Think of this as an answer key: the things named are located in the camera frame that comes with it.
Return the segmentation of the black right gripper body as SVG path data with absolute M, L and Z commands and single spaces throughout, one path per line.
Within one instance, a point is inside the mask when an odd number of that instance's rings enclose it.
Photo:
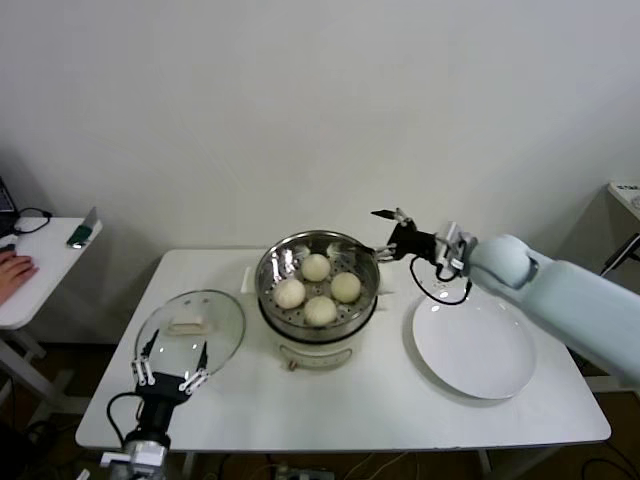
M 434 260 L 436 237 L 432 233 L 419 231 L 414 223 L 397 223 L 390 237 L 390 246 L 394 260 L 401 260 L 409 254 L 424 260 Z

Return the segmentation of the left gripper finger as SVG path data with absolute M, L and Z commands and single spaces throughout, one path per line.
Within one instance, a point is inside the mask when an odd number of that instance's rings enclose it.
M 186 373 L 185 378 L 179 385 L 179 391 L 196 391 L 209 378 L 208 372 L 208 352 L 207 342 L 202 344 L 202 349 L 196 363 L 196 368 L 191 373 Z
M 136 354 L 131 362 L 134 379 L 137 384 L 155 384 L 155 376 L 150 365 L 150 355 L 158 336 L 155 331 L 151 338 L 144 344 L 141 352 Z

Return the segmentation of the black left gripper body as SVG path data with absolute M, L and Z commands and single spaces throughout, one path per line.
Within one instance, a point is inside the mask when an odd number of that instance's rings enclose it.
M 144 431 L 167 431 L 176 407 L 190 399 L 190 395 L 180 389 L 184 379 L 164 373 L 154 374 L 154 384 L 137 386 L 137 395 L 143 406 L 138 426 Z

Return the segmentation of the person's hand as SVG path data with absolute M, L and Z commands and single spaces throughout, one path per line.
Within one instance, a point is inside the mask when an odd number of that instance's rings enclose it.
M 0 256 L 0 305 L 6 303 L 36 273 L 38 267 L 30 256 L 4 251 Z

